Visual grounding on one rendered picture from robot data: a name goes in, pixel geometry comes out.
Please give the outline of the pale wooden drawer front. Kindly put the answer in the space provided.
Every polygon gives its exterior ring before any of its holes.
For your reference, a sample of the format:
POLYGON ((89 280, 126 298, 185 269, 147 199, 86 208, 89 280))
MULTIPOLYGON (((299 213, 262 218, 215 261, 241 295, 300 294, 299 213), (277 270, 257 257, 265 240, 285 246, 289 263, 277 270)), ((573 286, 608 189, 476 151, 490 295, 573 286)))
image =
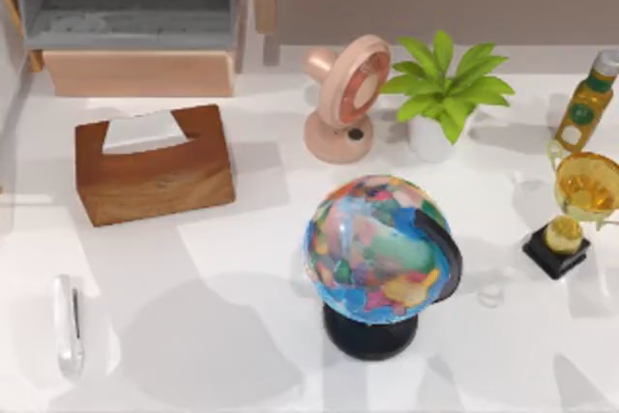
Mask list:
POLYGON ((208 50, 45 50, 63 97, 230 97, 233 52, 208 50))

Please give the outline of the wooden cupboard frame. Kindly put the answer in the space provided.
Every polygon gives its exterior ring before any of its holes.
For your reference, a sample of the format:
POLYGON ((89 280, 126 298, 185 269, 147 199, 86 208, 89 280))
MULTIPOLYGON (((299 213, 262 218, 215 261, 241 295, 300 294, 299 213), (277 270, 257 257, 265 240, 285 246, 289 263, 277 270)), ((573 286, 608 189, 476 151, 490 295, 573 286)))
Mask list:
MULTIPOLYGON (((9 18, 15 30, 25 44, 24 24, 19 10, 19 0, 2 0, 7 8, 9 18)), ((27 57, 30 59, 29 69, 32 73, 39 73, 44 69, 43 54, 39 49, 27 49, 27 57)))

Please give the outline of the white stapler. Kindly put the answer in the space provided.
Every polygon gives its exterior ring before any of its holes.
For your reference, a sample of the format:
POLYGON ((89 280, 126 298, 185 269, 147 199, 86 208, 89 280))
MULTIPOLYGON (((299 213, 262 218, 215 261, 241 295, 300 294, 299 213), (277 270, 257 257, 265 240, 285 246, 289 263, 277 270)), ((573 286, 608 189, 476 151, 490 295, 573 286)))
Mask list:
POLYGON ((85 352, 79 322, 79 292, 69 275, 53 282, 53 323, 58 367, 64 377, 76 381, 83 372, 85 352))

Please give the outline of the wooden tissue box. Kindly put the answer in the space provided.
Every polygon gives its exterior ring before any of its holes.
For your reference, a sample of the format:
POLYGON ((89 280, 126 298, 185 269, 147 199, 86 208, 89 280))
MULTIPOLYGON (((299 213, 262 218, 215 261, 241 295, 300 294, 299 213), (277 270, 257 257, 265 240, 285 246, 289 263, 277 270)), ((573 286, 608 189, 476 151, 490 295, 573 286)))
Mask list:
POLYGON ((236 198, 232 166, 214 104, 174 109, 189 138, 175 146, 106 155, 110 123, 74 129, 75 187, 96 227, 225 205, 236 198))

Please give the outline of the green plant in white pot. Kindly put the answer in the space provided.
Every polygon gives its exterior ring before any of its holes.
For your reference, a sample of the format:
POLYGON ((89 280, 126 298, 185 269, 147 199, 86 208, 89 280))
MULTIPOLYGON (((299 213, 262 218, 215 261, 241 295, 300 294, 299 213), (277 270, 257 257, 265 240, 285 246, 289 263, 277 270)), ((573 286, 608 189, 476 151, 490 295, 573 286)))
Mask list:
POLYGON ((510 105, 515 90, 495 74, 508 58, 494 52, 494 43, 468 47, 453 65, 455 42, 443 30, 431 45, 412 37, 398 42, 410 58, 392 66, 396 74, 381 93, 404 96, 397 121, 407 125, 408 145, 422 161, 448 159, 478 106, 510 105))

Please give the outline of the yellow bottle with grey cap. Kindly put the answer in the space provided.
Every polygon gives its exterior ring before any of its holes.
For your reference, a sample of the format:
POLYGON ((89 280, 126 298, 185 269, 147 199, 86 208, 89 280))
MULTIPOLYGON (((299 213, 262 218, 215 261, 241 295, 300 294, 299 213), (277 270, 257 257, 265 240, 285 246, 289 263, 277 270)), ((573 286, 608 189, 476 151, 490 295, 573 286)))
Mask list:
POLYGON ((580 152, 591 138, 613 97, 619 75, 619 49, 601 50, 568 103, 555 139, 571 153, 580 152))

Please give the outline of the gold trophy on black base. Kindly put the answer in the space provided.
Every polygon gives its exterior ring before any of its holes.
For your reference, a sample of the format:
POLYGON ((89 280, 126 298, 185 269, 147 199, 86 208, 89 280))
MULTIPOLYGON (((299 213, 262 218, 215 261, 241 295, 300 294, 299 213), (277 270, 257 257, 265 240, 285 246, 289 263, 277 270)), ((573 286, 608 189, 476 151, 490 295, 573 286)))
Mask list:
POLYGON ((553 280, 582 263, 591 246, 582 225, 610 225, 619 211, 619 164, 593 152, 570 153, 547 144, 554 173, 553 194, 560 214, 534 231, 522 250, 553 280))

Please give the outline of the small clear white cap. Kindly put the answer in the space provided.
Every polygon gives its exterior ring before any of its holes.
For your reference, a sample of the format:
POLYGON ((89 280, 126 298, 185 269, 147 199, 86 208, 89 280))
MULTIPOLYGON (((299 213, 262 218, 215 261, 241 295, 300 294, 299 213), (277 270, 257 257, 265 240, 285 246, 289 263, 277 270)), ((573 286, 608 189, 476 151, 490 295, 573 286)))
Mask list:
POLYGON ((504 304, 504 287, 490 284, 483 287, 477 294, 478 302, 487 309, 496 309, 504 304))

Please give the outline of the colourful globe on black stand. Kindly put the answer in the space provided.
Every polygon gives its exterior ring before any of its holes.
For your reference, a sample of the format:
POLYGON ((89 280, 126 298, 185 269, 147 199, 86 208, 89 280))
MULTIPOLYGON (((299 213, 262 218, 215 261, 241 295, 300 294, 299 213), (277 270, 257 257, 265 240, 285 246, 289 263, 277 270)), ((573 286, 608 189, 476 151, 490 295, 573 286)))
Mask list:
POLYGON ((330 192, 307 224, 303 256, 329 339, 363 361, 401 353, 420 313, 450 298, 463 272, 434 200, 387 174, 361 176, 330 192))

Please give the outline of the pink desk fan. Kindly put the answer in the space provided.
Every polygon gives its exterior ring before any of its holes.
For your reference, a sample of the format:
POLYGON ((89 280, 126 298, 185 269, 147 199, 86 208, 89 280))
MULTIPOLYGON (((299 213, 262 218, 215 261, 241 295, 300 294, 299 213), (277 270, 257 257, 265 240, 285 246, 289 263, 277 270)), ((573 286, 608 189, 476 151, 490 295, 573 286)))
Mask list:
POLYGON ((337 53, 313 49, 305 72, 319 84, 318 104, 306 119, 304 141, 323 162, 348 164, 365 157, 373 145, 368 112, 376 103, 391 68, 391 50, 367 34, 337 53))

